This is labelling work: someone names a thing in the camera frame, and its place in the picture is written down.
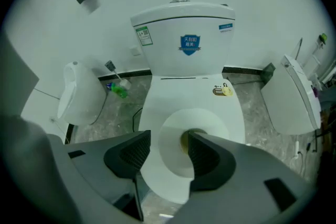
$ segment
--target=black baseboard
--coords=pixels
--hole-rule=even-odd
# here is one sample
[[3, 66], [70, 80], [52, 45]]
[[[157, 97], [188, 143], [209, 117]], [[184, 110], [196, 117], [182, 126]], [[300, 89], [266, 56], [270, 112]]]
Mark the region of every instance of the black baseboard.
[[[240, 68], [240, 67], [224, 67], [222, 73], [240, 73], [240, 74], [254, 74], [254, 75], [260, 75], [261, 70], [258, 69], [249, 69], [249, 68]], [[139, 76], [151, 76], [152, 72], [150, 69], [148, 70], [140, 70], [140, 71], [134, 71], [134, 72], [126, 72], [121, 73], [119, 76], [121, 78], [130, 78], [130, 77], [139, 77]], [[117, 75], [108, 75], [98, 78], [100, 81], [105, 80], [111, 80], [111, 79], [117, 79]], [[72, 136], [72, 132], [74, 130], [74, 126], [72, 124], [69, 124], [65, 144], [69, 144]]]

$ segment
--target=blue shield sticker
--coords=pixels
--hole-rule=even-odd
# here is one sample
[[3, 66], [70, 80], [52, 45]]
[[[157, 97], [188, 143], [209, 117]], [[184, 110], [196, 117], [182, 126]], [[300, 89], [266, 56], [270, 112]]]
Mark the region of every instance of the blue shield sticker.
[[185, 35], [181, 37], [181, 46], [179, 50], [182, 50], [185, 54], [191, 55], [195, 51], [200, 50], [200, 37], [197, 35]]

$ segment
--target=tile floor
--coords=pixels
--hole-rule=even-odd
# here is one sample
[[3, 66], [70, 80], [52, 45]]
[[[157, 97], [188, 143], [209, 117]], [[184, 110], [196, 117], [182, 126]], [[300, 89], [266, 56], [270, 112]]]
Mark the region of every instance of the tile floor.
[[[223, 77], [229, 77], [231, 82], [260, 79], [257, 75], [224, 73]], [[126, 99], [119, 98], [109, 92], [102, 112], [97, 121], [92, 125], [75, 126], [71, 143], [94, 141], [125, 133], [132, 132], [132, 117], [136, 111], [142, 108], [151, 83], [151, 76], [132, 77], [129, 79], [132, 88]], [[289, 166], [308, 182], [313, 183], [316, 179], [322, 147], [319, 146], [316, 153], [314, 142], [311, 150], [306, 154], [308, 142], [313, 140], [313, 133], [300, 136], [287, 136], [277, 133], [270, 121], [265, 103], [260, 93], [263, 84], [253, 82], [234, 85], [242, 107], [246, 144], [268, 151], [284, 164]], [[139, 126], [141, 112], [134, 118], [134, 129]], [[300, 150], [303, 158], [292, 159], [295, 151], [295, 141], [300, 142]], [[142, 201], [145, 223], [164, 223], [168, 220], [159, 214], [174, 215], [181, 205], [169, 202], [157, 196], [151, 190]]]

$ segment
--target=toilet tank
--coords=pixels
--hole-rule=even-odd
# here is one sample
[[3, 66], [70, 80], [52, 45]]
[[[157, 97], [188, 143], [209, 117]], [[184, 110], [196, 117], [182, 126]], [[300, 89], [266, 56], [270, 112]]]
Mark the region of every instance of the toilet tank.
[[154, 76], [222, 73], [235, 28], [235, 12], [220, 4], [176, 2], [131, 17]]

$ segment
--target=white toilet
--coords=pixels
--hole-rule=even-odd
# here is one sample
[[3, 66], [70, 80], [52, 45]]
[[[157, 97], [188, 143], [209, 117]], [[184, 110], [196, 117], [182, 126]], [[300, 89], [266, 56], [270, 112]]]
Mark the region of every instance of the white toilet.
[[141, 174], [159, 196], [183, 204], [194, 178], [190, 129], [245, 142], [238, 97], [223, 79], [235, 12], [223, 5], [174, 2], [131, 18], [153, 74], [139, 130], [151, 130], [151, 151]]
[[278, 133], [299, 135], [321, 127], [321, 106], [313, 84], [292, 57], [283, 57], [261, 95]]
[[73, 125], [92, 124], [104, 105], [106, 91], [93, 72], [79, 62], [64, 67], [65, 89], [57, 116]]

